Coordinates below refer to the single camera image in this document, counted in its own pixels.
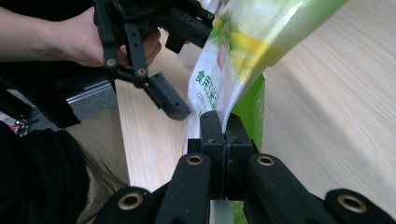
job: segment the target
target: light wood grain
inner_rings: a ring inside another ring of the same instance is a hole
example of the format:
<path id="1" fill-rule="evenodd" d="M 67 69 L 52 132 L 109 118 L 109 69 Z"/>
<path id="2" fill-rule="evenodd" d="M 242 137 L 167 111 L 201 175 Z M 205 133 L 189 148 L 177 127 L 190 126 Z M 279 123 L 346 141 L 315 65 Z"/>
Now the light wood grain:
<path id="1" fill-rule="evenodd" d="M 165 47 L 149 68 L 150 75 L 159 71 L 186 99 L 191 70 Z M 130 183 L 154 191 L 171 179 L 182 155 L 184 121 L 169 119 L 133 84 L 117 80 L 116 86 Z"/>
<path id="2" fill-rule="evenodd" d="M 263 149 L 311 192 L 353 189 L 396 217 L 396 2 L 349 0 L 264 72 Z M 153 68 L 186 94 L 190 70 L 163 50 Z M 117 82 L 131 185 L 155 190 L 181 155 L 183 122 Z"/>
<path id="3" fill-rule="evenodd" d="M 264 72 L 263 151 L 396 217 L 396 2 L 350 0 Z"/>

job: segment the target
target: plastic bag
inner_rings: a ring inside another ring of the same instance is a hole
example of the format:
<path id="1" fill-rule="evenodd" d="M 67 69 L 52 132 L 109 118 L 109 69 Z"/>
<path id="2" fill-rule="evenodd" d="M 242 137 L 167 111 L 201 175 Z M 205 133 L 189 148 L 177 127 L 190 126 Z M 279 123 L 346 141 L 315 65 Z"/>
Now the plastic bag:
<path id="1" fill-rule="evenodd" d="M 187 139 L 199 138 L 200 116 L 226 120 L 268 66 L 325 22 L 346 0 L 231 0 L 220 12 L 189 82 Z"/>

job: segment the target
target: hand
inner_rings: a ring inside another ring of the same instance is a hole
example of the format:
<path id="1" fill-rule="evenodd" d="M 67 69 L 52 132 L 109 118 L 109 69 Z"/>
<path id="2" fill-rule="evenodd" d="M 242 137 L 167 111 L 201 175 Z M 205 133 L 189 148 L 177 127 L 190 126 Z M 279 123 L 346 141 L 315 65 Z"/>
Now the hand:
<path id="1" fill-rule="evenodd" d="M 98 67 L 104 64 L 104 53 L 98 30 L 93 23 L 94 8 L 91 7 L 80 15 L 60 21 L 58 24 L 58 48 L 67 61 L 85 66 Z M 162 46 L 159 42 L 159 30 L 149 32 L 143 39 L 143 46 L 148 66 L 152 64 Z M 121 63 L 128 63 L 125 46 L 118 49 Z"/>

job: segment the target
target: screw hole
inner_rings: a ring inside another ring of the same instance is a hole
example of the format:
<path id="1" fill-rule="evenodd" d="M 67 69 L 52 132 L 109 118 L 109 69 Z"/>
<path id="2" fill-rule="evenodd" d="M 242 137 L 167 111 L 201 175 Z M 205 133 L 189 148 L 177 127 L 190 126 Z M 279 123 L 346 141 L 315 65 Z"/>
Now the screw hole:
<path id="1" fill-rule="evenodd" d="M 146 74 L 146 69 L 144 69 L 144 68 L 140 68 L 139 70 L 137 70 L 137 74 L 139 75 L 139 76 L 143 76 L 143 75 L 145 75 Z"/>
<path id="2" fill-rule="evenodd" d="M 361 214 L 367 211 L 366 204 L 354 196 L 342 194 L 337 197 L 337 201 L 351 212 Z"/>
<path id="3" fill-rule="evenodd" d="M 106 66 L 108 66 L 108 67 L 113 67 L 113 66 L 115 66 L 117 64 L 117 61 L 115 60 L 115 59 L 109 59 L 109 60 L 107 60 L 107 62 L 106 62 Z"/>
<path id="4" fill-rule="evenodd" d="M 190 156 L 187 158 L 187 163 L 190 165 L 199 165 L 204 161 L 200 156 Z"/>
<path id="5" fill-rule="evenodd" d="M 132 210 L 143 202 L 143 196 L 138 192 L 125 194 L 119 199 L 119 208 L 122 210 Z"/>
<path id="6" fill-rule="evenodd" d="M 257 162 L 264 166 L 275 165 L 275 161 L 272 158 L 267 157 L 267 156 L 260 156 L 259 158 L 257 158 Z"/>

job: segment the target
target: black sleeve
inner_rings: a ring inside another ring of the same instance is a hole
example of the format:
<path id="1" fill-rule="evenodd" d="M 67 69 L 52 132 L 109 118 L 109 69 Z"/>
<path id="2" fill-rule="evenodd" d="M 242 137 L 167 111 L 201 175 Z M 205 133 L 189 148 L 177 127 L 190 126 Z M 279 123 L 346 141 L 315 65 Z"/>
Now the black sleeve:
<path id="1" fill-rule="evenodd" d="M 0 223 L 76 223 L 89 179 L 78 143 L 65 131 L 19 138 L 0 122 Z"/>
<path id="2" fill-rule="evenodd" d="M 63 21 L 92 6 L 91 0 L 0 0 L 0 6 L 25 16 Z"/>

